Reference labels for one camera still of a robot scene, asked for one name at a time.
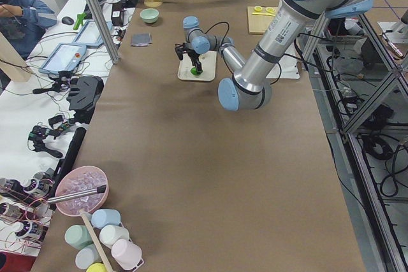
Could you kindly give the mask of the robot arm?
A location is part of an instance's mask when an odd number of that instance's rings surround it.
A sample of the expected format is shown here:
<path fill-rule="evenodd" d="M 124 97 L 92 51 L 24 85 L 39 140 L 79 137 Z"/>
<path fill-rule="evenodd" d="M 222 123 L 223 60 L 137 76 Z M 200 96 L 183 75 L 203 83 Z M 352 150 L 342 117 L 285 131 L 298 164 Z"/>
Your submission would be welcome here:
<path fill-rule="evenodd" d="M 304 30 L 306 23 L 326 18 L 353 17 L 370 10 L 374 0 L 280 0 L 281 6 L 262 39 L 244 59 L 229 37 L 204 33 L 197 17 L 183 20 L 185 43 L 175 47 L 178 57 L 187 54 L 193 67 L 201 68 L 199 56 L 217 51 L 233 71 L 218 86 L 218 98 L 229 111 L 255 110 L 270 101 L 272 88 L 266 79 L 286 50 Z"/>

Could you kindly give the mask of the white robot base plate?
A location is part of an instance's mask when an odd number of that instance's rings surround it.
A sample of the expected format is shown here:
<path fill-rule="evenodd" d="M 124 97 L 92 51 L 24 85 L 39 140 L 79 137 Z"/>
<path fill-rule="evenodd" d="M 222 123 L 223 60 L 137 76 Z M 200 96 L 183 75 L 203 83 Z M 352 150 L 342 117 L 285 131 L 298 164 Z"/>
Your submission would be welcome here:
<path fill-rule="evenodd" d="M 279 63 L 272 68 L 267 78 L 274 79 L 279 75 L 283 79 L 299 79 L 300 74 L 297 67 L 297 60 L 291 57 L 283 57 Z"/>

